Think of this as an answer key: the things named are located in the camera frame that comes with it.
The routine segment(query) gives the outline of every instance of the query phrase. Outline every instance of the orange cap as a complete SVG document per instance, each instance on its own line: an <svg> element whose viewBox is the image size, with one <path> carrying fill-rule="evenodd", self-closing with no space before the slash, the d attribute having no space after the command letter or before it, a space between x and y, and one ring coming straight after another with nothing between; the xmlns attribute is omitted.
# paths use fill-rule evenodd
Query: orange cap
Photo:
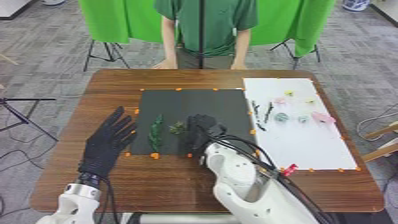
<svg viewBox="0 0 398 224"><path fill-rule="evenodd" d="M154 152L154 153L150 153L150 158L152 159L159 159L159 154Z"/></svg>

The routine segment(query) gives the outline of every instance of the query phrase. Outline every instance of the green backdrop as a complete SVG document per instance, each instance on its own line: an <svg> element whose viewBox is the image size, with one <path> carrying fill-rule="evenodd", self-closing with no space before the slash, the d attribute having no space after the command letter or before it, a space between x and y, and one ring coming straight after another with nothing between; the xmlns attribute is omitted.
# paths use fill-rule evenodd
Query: green backdrop
<svg viewBox="0 0 398 224"><path fill-rule="evenodd" d="M134 38L161 42L154 0L78 2L94 40L127 43L127 39ZM252 29L250 44L273 44L291 38L294 56L301 57L314 49L332 7L333 0L257 0L259 25Z"/></svg>

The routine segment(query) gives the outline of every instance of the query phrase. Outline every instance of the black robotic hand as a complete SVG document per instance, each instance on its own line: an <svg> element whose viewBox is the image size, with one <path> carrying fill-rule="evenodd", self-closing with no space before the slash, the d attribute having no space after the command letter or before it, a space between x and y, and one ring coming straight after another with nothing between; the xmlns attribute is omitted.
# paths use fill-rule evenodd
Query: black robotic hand
<svg viewBox="0 0 398 224"><path fill-rule="evenodd" d="M131 144L136 137L134 123L129 124L131 116L126 116L117 122L122 113L124 108L118 107L85 142L78 172L86 172L101 178L108 177L120 150Z"/></svg>
<svg viewBox="0 0 398 224"><path fill-rule="evenodd" d="M207 115L197 114L186 120L186 136L184 144L193 154L200 154L209 143L209 137L218 137L225 134L225 127L216 123L216 120Z"/></svg>

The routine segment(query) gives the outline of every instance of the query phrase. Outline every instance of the person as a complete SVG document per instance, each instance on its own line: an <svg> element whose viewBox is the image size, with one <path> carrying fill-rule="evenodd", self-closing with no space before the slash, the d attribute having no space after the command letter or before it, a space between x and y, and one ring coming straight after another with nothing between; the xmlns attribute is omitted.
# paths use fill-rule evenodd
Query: person
<svg viewBox="0 0 398 224"><path fill-rule="evenodd" d="M257 25L257 0L206 0L204 68L246 69L250 29ZM156 0L161 15L165 60L154 69L198 67L198 0ZM181 44L175 48L175 26Z"/></svg>

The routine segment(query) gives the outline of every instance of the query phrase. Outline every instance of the white paper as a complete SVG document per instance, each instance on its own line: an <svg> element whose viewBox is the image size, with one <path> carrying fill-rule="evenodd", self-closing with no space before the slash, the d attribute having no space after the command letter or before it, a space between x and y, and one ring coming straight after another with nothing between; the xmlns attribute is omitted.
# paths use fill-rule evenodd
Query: white paper
<svg viewBox="0 0 398 224"><path fill-rule="evenodd" d="M351 158L349 150L341 139L341 133L335 124L317 122L310 113L328 114L321 98L316 95L312 81L309 79L271 79L248 78L245 82L245 97L252 111L252 126L255 129L255 142L264 149L275 166L287 168L296 164L298 170L335 170L355 169L357 164ZM275 104L275 98L285 99L285 104ZM255 116L252 100L259 105L259 124L266 131L255 125ZM273 104L268 122L264 124L264 113L268 103ZM289 120L275 121L275 114L285 113ZM298 116L307 115L307 123L298 122Z"/></svg>

